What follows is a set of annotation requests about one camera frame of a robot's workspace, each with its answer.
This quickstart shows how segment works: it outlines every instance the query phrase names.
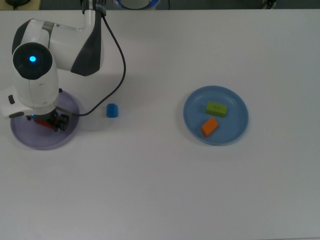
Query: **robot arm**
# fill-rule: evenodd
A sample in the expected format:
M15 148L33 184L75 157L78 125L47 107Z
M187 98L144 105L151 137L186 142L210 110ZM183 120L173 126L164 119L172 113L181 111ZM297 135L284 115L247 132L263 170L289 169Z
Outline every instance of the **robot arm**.
M106 0L82 0L83 28L31 19L17 30L12 44L13 85L0 93L4 117L45 119L56 111L57 69L82 76L103 63L101 18Z
M21 45L39 43L50 50L58 69L82 76L94 74L103 63L103 54L101 54L102 13L98 10L87 9L84 11L84 17L83 28L37 19L27 21L14 36L12 54Z

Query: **blue block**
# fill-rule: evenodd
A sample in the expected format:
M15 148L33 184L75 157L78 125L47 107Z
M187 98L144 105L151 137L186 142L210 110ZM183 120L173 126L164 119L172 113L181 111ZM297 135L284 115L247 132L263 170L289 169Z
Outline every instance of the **blue block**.
M106 106L106 116L108 118L116 118L118 117L118 106L114 103L109 103Z

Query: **table surface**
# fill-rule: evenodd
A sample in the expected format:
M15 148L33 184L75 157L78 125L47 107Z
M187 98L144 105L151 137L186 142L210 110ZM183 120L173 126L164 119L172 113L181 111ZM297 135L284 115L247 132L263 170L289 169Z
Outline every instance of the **table surface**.
M25 21L81 27L80 11L0 12L0 89ZM320 237L320 11L109 11L127 76L74 137L30 149L0 118L2 240L254 240ZM81 112L121 79L115 43L89 77L59 71ZM227 146L197 140L183 106L218 85L249 125ZM107 103L119 117L105 117Z

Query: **orange block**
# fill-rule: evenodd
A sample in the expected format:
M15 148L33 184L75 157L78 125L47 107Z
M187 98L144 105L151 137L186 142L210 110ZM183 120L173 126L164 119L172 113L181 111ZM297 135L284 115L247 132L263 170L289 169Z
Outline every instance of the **orange block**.
M218 127L218 122L214 117L211 117L205 124L201 127L202 134L207 138L212 134L212 132Z

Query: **green block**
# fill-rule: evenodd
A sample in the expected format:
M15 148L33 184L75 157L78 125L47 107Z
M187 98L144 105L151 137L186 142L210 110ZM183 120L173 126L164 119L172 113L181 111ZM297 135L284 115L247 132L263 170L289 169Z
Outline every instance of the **green block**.
M227 108L227 105L210 101L206 105L205 113L215 115L218 117L225 117L227 114Z

